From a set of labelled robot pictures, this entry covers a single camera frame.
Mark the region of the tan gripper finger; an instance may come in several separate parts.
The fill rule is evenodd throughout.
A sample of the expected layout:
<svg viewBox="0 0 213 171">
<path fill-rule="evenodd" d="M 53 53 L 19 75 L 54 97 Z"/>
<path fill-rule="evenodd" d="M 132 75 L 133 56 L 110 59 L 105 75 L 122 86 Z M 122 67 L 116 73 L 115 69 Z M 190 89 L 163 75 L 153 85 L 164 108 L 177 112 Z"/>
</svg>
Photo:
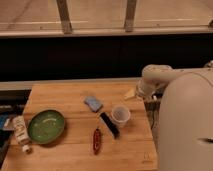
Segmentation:
<svg viewBox="0 0 213 171">
<path fill-rule="evenodd" d="M 130 89 L 125 95 L 124 95 L 124 99 L 125 100 L 129 100 L 132 99 L 136 96 L 136 90 L 135 89 Z"/>
</svg>

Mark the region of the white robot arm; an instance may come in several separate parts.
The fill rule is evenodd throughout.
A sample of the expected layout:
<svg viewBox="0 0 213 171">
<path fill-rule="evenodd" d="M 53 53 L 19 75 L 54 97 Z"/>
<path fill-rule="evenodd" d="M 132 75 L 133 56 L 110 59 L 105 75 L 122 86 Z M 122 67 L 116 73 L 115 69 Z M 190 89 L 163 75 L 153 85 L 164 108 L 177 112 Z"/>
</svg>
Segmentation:
<svg viewBox="0 0 213 171">
<path fill-rule="evenodd" d="M 124 97 L 149 101 L 158 90 L 158 171 L 213 171 L 213 66 L 147 65 Z"/>
</svg>

